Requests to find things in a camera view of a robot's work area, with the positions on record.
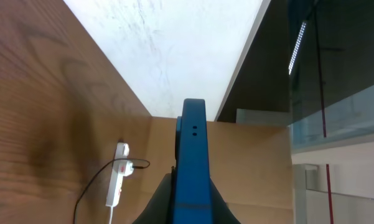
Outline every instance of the blue vertical bar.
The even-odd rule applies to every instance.
[[[211,224],[212,195],[204,100],[184,100],[180,128],[173,224]]]

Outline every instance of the power strip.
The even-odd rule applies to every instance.
[[[129,145],[118,142],[115,152],[115,159],[127,158],[129,155]],[[106,196],[106,206],[115,207],[119,204],[123,177],[133,173],[133,163],[127,160],[114,161],[112,166],[110,187]]]

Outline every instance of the wooden floor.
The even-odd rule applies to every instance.
[[[0,0],[0,223],[71,223],[81,188],[119,138],[131,157],[145,156],[150,122],[62,0]],[[78,223],[106,222],[103,180]],[[117,223],[130,222],[140,185],[139,173],[126,181]]]

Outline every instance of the red pole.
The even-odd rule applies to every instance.
[[[327,182],[328,182],[328,201],[329,201],[330,224],[334,224],[334,210],[332,208],[332,191],[330,190],[329,164],[326,164],[326,179],[327,179]]]

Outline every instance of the beige wall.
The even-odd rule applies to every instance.
[[[175,119],[153,118],[139,209],[175,165]],[[207,123],[210,175],[242,223],[292,223],[292,171],[286,128]]]

